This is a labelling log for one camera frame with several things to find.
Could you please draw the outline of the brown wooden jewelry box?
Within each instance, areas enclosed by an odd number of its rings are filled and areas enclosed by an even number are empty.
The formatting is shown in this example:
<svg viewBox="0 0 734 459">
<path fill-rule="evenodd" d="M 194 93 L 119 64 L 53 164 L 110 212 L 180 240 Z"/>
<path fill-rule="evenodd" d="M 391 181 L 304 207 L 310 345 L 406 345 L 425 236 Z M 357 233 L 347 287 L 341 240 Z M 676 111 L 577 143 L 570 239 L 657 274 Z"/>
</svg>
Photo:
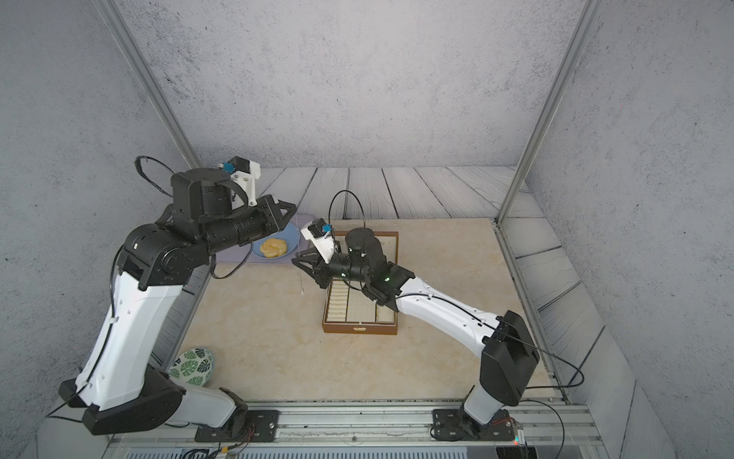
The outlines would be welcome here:
<svg viewBox="0 0 734 459">
<path fill-rule="evenodd" d="M 367 298 L 357 281 L 345 284 L 334 279 L 328 290 L 322 316 L 326 334 L 387 335 L 398 334 L 397 313 Z"/>
</svg>

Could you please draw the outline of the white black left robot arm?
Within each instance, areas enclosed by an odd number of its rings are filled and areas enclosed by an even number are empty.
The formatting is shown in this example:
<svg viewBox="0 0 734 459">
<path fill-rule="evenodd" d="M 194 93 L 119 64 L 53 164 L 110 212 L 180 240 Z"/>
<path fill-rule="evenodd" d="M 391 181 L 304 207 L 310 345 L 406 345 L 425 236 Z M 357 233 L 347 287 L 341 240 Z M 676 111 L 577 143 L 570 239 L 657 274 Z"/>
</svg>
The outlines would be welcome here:
<svg viewBox="0 0 734 459">
<path fill-rule="evenodd" d="M 60 385 L 93 435 L 149 431 L 166 423 L 207 426 L 216 440 L 248 433 L 247 404 L 227 389 L 174 382 L 150 357 L 164 321 L 193 272 L 218 252 L 283 231 L 293 203 L 244 189 L 230 163 L 171 177 L 161 218 L 129 233 L 110 275 L 110 308 L 84 369 Z"/>
</svg>

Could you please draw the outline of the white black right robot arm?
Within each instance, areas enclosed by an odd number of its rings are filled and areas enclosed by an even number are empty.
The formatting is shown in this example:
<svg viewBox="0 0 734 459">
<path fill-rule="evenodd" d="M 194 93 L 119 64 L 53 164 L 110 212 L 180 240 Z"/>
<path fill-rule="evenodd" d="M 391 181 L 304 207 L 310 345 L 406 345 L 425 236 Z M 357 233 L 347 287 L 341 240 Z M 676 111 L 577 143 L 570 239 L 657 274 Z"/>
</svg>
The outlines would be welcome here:
<svg viewBox="0 0 734 459">
<path fill-rule="evenodd" d="M 461 423 L 484 428 L 497 422 L 501 409 L 520 404 L 545 353 L 534 344 L 523 317 L 512 311 L 485 312 L 436 290 L 389 260 L 369 228 L 352 229 L 343 244 L 321 219 L 301 233 L 311 246 L 292 263 L 320 288 L 328 288 L 335 279 L 346 285 L 357 283 L 365 298 L 428 323 L 479 359 L 478 382 L 462 403 Z"/>
</svg>

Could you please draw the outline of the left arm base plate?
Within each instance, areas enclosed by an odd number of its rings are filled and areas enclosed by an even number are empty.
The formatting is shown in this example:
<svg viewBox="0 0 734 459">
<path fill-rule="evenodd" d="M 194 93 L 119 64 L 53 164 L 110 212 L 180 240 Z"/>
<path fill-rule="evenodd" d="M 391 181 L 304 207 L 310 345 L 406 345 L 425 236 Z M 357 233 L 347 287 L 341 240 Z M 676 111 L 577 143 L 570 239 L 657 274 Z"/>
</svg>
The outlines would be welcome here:
<svg viewBox="0 0 734 459">
<path fill-rule="evenodd" d="M 196 443 L 273 443 L 280 412 L 278 410 L 237 410 L 221 428 L 199 426 Z"/>
</svg>

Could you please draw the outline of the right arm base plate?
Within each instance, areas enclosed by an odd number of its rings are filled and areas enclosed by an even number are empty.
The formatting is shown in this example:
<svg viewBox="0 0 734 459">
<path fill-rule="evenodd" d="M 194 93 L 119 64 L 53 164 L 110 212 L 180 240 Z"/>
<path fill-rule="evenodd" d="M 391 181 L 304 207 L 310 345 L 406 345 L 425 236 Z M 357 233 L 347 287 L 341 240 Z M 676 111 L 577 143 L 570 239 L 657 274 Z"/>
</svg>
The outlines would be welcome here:
<svg viewBox="0 0 734 459">
<path fill-rule="evenodd" d="M 430 435 L 437 441 L 518 441 L 516 422 L 506 409 L 498 410 L 487 424 L 475 421 L 464 409 L 434 409 L 432 421 Z"/>
</svg>

